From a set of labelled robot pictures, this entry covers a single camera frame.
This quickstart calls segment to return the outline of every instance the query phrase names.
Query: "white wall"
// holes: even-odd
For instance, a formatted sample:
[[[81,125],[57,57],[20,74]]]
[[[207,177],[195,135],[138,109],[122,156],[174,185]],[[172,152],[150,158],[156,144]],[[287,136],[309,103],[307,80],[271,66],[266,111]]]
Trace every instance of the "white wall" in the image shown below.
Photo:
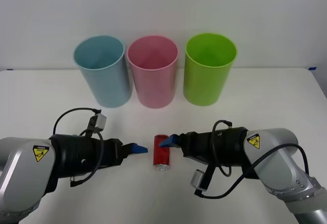
[[[0,0],[0,15],[0,68],[72,68],[78,43],[106,34],[171,37],[180,66],[207,31],[236,43],[236,66],[319,69],[327,56],[327,0]]]

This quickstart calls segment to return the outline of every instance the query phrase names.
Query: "warning sticker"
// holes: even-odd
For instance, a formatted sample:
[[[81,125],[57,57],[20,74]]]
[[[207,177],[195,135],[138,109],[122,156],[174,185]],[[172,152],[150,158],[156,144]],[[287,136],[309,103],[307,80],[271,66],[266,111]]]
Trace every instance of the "warning sticker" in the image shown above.
[[[255,146],[257,149],[260,148],[260,136],[259,134],[255,134],[249,138],[247,138],[247,141],[252,144],[253,146]]]
[[[49,151],[48,146],[33,146],[33,153],[36,159],[36,162],[39,162]]]

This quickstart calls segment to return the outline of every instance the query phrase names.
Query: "white table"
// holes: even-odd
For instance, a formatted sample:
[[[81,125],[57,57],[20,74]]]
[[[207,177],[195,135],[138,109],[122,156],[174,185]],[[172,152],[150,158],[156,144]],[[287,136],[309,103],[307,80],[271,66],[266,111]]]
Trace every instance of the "white table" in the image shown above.
[[[244,180],[228,197],[205,200],[195,195],[190,180],[205,166],[171,150],[172,168],[152,168],[156,134],[208,132],[218,119],[249,130],[287,128],[305,149],[310,173],[327,186],[327,100],[312,74],[301,68],[233,69],[217,103],[197,107],[182,95],[183,69],[177,75],[173,102],[162,109],[140,104],[133,91],[120,108],[103,109],[107,116],[104,138],[119,138],[149,148],[146,155],[131,156],[118,167],[102,169],[87,183],[69,187],[59,181],[40,207],[23,224],[280,224],[297,223],[283,202],[268,194],[259,180]],[[0,138],[49,138],[53,124],[75,107],[99,108],[77,70],[0,72]],[[65,117],[57,133],[79,134],[92,113],[80,111]],[[294,156],[303,166],[300,153]],[[216,171],[207,195],[224,193],[241,174],[230,178]]]

